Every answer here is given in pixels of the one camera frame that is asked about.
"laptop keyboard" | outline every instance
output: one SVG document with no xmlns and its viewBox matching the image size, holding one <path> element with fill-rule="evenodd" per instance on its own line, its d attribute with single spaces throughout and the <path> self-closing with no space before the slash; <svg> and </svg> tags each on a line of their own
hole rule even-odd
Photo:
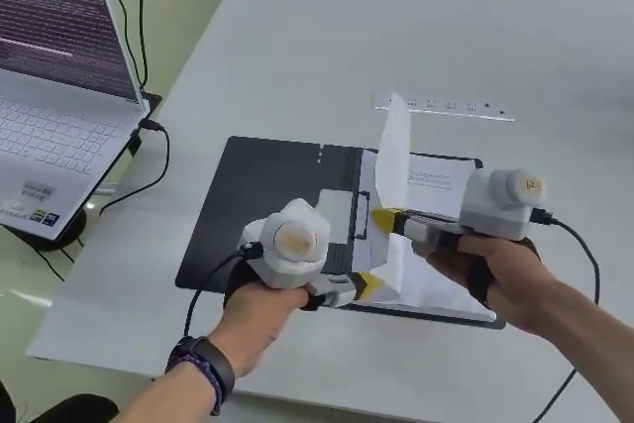
<svg viewBox="0 0 634 423">
<path fill-rule="evenodd" d="M 100 153 L 123 134 L 102 124 L 0 98 L 0 152 L 92 174 Z"/>
</svg>

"wrist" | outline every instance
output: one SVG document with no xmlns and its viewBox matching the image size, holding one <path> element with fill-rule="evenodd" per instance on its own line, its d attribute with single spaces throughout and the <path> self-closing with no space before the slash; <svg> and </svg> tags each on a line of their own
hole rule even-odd
<svg viewBox="0 0 634 423">
<path fill-rule="evenodd" d="M 194 364 L 181 362 L 174 366 L 168 375 L 183 381 L 195 382 L 195 387 L 200 389 L 199 396 L 209 406 L 209 411 L 214 408 L 218 399 L 217 390 Z"/>
<path fill-rule="evenodd" d="M 207 340 L 223 353 L 236 378 L 248 372 L 249 353 L 245 349 L 247 339 L 242 339 L 235 332 L 227 332 L 219 327 L 207 336 Z"/>
<path fill-rule="evenodd" d="M 216 405 L 212 415 L 220 413 L 220 406 L 234 389 L 236 374 L 223 352 L 211 344 L 207 338 L 185 336 L 174 347 L 167 361 L 166 374 L 181 364 L 192 364 L 207 379 L 215 392 Z"/>
</svg>

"human hand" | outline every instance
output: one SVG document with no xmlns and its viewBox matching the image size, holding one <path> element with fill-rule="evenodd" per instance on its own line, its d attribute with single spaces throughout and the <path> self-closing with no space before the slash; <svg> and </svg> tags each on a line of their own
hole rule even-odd
<svg viewBox="0 0 634 423">
<path fill-rule="evenodd" d="M 437 271 L 463 287 L 467 287 L 473 255 L 485 258 L 495 277 L 488 290 L 489 307 L 509 324 L 538 333 L 540 308 L 559 282 L 531 250 L 507 240 L 476 235 L 461 237 L 459 254 L 430 254 L 425 244 L 416 242 L 412 248 Z"/>
<path fill-rule="evenodd" d="M 308 302 L 305 289 L 269 289 L 252 282 L 238 289 L 209 341 L 231 363 L 236 377 L 249 374 L 284 328 L 292 311 Z"/>
</svg>

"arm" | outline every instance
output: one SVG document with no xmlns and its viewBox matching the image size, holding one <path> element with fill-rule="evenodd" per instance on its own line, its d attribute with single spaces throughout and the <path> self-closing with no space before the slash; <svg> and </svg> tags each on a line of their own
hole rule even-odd
<svg viewBox="0 0 634 423">
<path fill-rule="evenodd" d="M 210 342 L 234 369 L 236 378 L 250 373 L 277 338 L 290 313 L 306 304 L 303 289 L 271 290 L 259 283 L 236 291 Z M 216 393 L 193 365 L 179 364 L 155 381 L 116 421 L 118 423 L 194 423 L 209 416 Z"/>
<path fill-rule="evenodd" d="M 464 255 L 414 252 L 467 287 Z M 495 276 L 487 301 L 502 319 L 557 347 L 621 421 L 634 421 L 634 330 L 558 281 L 528 249 L 505 240 L 464 236 L 462 254 L 484 257 Z"/>
<path fill-rule="evenodd" d="M 634 330 L 562 283 L 540 307 L 538 334 L 559 349 L 621 421 L 634 421 Z"/>
</svg>

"laptop screen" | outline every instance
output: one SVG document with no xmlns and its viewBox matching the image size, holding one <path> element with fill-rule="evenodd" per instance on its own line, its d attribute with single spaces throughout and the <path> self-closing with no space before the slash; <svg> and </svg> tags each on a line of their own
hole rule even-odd
<svg viewBox="0 0 634 423">
<path fill-rule="evenodd" d="M 137 99 L 105 0 L 0 0 L 0 68 Z"/>
</svg>

